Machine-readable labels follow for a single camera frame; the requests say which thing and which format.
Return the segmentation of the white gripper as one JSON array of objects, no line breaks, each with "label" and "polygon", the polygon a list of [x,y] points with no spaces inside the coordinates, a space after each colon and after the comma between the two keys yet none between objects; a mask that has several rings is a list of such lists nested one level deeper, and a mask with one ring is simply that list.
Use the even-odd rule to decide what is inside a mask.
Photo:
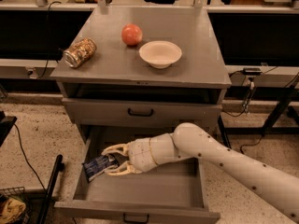
[{"label": "white gripper", "polygon": [[129,175],[146,173],[156,167],[156,163],[152,158],[150,150],[150,139],[136,139],[127,144],[117,144],[105,148],[102,155],[118,153],[122,156],[129,157],[129,161],[125,161],[115,169],[106,170],[107,175]]}]

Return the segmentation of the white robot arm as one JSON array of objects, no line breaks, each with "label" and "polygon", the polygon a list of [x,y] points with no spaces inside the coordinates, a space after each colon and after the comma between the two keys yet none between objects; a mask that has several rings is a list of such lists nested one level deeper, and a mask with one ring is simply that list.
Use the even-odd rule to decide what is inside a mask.
[{"label": "white robot arm", "polygon": [[181,123],[172,133],[113,145],[102,153],[127,158],[118,168],[108,171],[109,175],[142,174],[190,158],[208,161],[299,223],[299,178],[225,147],[193,123]]}]

